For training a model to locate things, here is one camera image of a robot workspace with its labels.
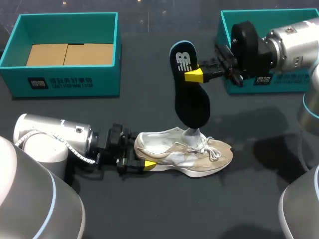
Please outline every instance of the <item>teal box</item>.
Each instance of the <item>teal box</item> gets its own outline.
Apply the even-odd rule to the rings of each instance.
[[[33,44],[59,43],[113,44],[112,64],[26,67]],[[117,12],[21,14],[0,72],[14,97],[118,96],[121,47]]]
[[[277,27],[309,20],[319,16],[315,8],[309,9],[273,9],[273,10],[224,10],[220,13],[220,21],[216,43],[230,46],[231,29],[236,23],[250,21],[254,24],[260,37]],[[305,92],[309,87],[309,75],[306,69],[289,72],[284,75],[274,74],[269,85],[254,86],[255,78],[244,80],[244,86],[234,86],[225,79],[225,87],[229,94]]]

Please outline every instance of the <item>gray robot body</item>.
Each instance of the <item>gray robot body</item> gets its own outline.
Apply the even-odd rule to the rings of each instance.
[[[0,149],[8,172],[0,176],[0,238],[82,238],[85,210],[76,192],[2,137]]]

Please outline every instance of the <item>shoe sole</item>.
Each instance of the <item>shoe sole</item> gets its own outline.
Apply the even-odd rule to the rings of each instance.
[[[174,165],[163,165],[163,164],[157,164],[154,168],[152,168],[150,171],[151,172],[162,172],[162,171],[166,171],[166,170],[178,170],[184,174],[186,174],[188,177],[191,178],[200,178],[200,177],[205,177],[214,173],[217,173],[218,171],[224,169],[225,167],[227,167],[230,164],[227,163],[226,165],[224,165],[221,168],[217,168],[214,170],[209,170],[209,171],[204,171],[204,172],[198,172],[198,171],[192,171],[186,168],[179,168],[176,167]]]

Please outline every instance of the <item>shoe tongue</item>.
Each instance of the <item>shoe tongue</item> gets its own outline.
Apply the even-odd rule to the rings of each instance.
[[[185,144],[194,148],[197,148],[201,144],[199,129],[188,128],[183,132],[181,139]]]

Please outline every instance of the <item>black insole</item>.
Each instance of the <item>black insole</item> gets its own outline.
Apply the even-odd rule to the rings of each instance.
[[[184,73],[198,69],[197,54],[189,41],[175,44],[170,51],[170,66],[175,80],[175,110],[189,128],[204,126],[210,117],[210,101],[206,91],[196,82],[186,82]]]

